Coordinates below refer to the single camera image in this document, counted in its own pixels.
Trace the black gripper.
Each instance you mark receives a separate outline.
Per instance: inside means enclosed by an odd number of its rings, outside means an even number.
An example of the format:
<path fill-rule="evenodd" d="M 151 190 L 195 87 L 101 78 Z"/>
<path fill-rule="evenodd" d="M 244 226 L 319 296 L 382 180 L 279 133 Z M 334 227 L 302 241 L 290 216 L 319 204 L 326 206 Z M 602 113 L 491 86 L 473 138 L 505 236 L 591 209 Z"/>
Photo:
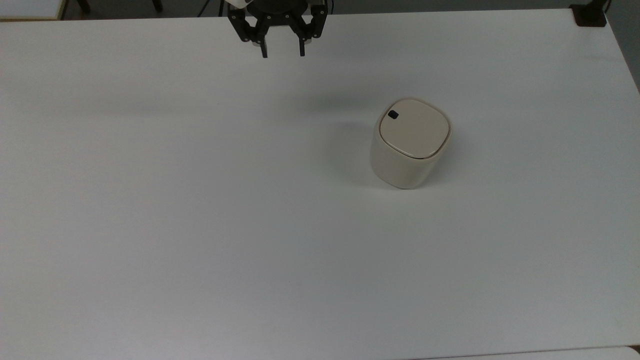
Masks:
<path fill-rule="evenodd" d="M 303 19 L 309 10 L 310 22 Z M 247 21 L 247 14 L 256 19 L 255 25 Z M 320 38 L 329 15 L 328 4 L 310 4 L 308 0 L 252 0 L 247 7 L 227 6 L 227 18 L 243 43 L 258 46 L 263 59 L 267 59 L 266 34 L 271 19 L 290 15 L 290 28 L 298 38 L 300 57 L 306 55 L 306 45 Z"/>

